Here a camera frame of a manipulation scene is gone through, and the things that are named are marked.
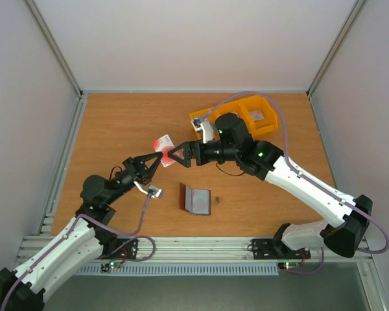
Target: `metal bracket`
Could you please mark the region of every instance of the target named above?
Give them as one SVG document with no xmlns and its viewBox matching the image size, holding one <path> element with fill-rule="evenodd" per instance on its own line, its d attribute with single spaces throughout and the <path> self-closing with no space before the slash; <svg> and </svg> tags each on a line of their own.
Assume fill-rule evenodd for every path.
<svg viewBox="0 0 389 311">
<path fill-rule="evenodd" d="M 191 121 L 193 128 L 202 137 L 202 142 L 206 144 L 208 141 L 212 141 L 215 138 L 215 130 L 207 119 L 202 122 L 199 119 L 193 119 Z"/>
<path fill-rule="evenodd" d="M 118 238 L 117 245 L 115 246 L 115 248 L 118 248 L 120 245 L 124 244 L 128 240 L 129 240 L 129 238 Z M 138 251 L 138 240 L 134 240 L 133 242 L 125 244 L 123 249 L 125 249 L 125 251 L 126 251 L 126 258 L 127 259 L 136 259 L 137 251 Z M 115 252 L 114 254 L 112 254 L 106 258 L 107 259 L 118 259 L 118 258 L 123 259 L 124 258 L 123 253 L 124 253 L 124 251 L 119 249 L 117 252 Z"/>
<path fill-rule="evenodd" d="M 253 259 L 255 260 L 273 260 L 273 259 L 310 259 L 311 254 L 309 249 L 299 249 L 292 251 L 289 248 L 284 248 L 282 255 L 276 251 L 276 247 L 272 238 L 255 238 L 248 246 L 248 250 L 253 253 Z"/>
<path fill-rule="evenodd" d="M 134 185 L 136 185 L 138 190 L 140 190 L 142 193 L 146 194 L 150 198 L 161 199 L 164 195 L 163 190 L 161 190 L 160 188 L 157 188 L 154 185 L 149 185 L 147 190 L 144 189 L 144 187 L 136 181 L 134 182 Z"/>
</svg>

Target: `black joint cover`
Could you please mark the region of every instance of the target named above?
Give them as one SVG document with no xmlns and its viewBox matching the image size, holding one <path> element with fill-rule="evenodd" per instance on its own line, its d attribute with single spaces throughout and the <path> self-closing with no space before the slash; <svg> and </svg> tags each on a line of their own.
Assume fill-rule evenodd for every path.
<svg viewBox="0 0 389 311">
<path fill-rule="evenodd" d="M 245 121 L 234 113 L 225 113 L 215 121 L 219 130 L 220 140 L 224 144 L 244 145 L 252 143 L 252 135 L 246 127 Z"/>
<path fill-rule="evenodd" d="M 15 273 L 10 272 L 6 268 L 0 271 L 0 308 L 5 300 L 6 294 L 17 279 Z M 20 282 L 8 300 L 6 311 L 42 311 L 45 307 L 45 303 L 43 302 L 44 292 L 45 290 L 42 289 L 39 293 L 35 294 L 30 290 L 29 284 Z"/>
<path fill-rule="evenodd" d="M 361 195 L 356 199 L 356 207 L 371 215 L 373 202 L 367 196 Z M 327 226 L 321 231 L 324 244 L 336 254 L 351 258 L 355 255 L 360 241 L 362 240 L 369 221 L 359 213 L 352 211 L 346 221 L 337 228 Z"/>
<path fill-rule="evenodd" d="M 269 171 L 273 171 L 274 163 L 284 155 L 284 151 L 268 141 L 255 141 L 253 148 L 246 151 L 242 156 L 242 163 L 237 165 L 245 173 L 257 176 L 265 180 Z"/>
</svg>

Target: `white wall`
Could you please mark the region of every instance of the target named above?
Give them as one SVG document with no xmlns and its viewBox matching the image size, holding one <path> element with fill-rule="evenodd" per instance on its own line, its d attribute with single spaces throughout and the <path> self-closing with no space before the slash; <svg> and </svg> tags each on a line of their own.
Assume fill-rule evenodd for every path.
<svg viewBox="0 0 389 311">
<path fill-rule="evenodd" d="M 36 0 L 82 89 L 306 91 L 355 0 Z"/>
<path fill-rule="evenodd" d="M 389 0 L 368 1 L 313 104 L 339 189 L 370 196 L 389 232 Z M 378 230 L 367 237 L 383 246 Z M 374 259 L 389 298 L 389 252 Z"/>
<path fill-rule="evenodd" d="M 23 1 L 0 0 L 0 270 L 36 233 L 76 101 Z"/>
</svg>

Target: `wooden table surface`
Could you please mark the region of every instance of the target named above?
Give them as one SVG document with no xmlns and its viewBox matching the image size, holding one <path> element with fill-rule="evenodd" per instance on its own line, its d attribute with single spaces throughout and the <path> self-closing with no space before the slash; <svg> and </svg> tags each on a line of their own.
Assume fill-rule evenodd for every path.
<svg viewBox="0 0 389 311">
<path fill-rule="evenodd" d="M 92 174 L 108 178 L 110 170 L 127 157 L 153 152 L 155 139 L 169 134 L 177 146 L 195 140 L 189 113 L 214 106 L 227 94 L 91 94 L 78 133 L 69 170 L 53 223 L 57 234 L 82 203 L 82 183 Z M 305 170 L 332 185 L 312 109 L 306 94 L 273 94 L 287 120 L 290 156 Z M 266 134 L 283 149 L 282 129 Z M 152 183 L 162 188 L 161 200 L 151 200 L 141 234 L 150 236 L 272 236 L 285 223 L 304 224 L 321 219 L 310 207 L 284 190 L 243 175 L 232 177 L 213 163 L 185 168 L 177 163 L 158 168 Z M 238 168 L 225 163 L 234 174 Z M 178 207 L 179 184 L 210 189 L 211 216 L 195 216 Z M 134 231 L 145 200 L 133 189 L 112 207 L 110 226 Z"/>
</svg>

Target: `white label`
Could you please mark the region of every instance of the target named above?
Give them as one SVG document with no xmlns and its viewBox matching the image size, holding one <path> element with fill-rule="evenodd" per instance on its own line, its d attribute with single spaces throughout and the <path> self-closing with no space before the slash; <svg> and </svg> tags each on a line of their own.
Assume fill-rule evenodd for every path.
<svg viewBox="0 0 389 311">
<path fill-rule="evenodd" d="M 254 121 L 260 121 L 260 120 L 265 119 L 261 110 L 252 110 L 252 111 L 249 111 L 249 114 L 251 115 L 251 117 Z"/>
</svg>

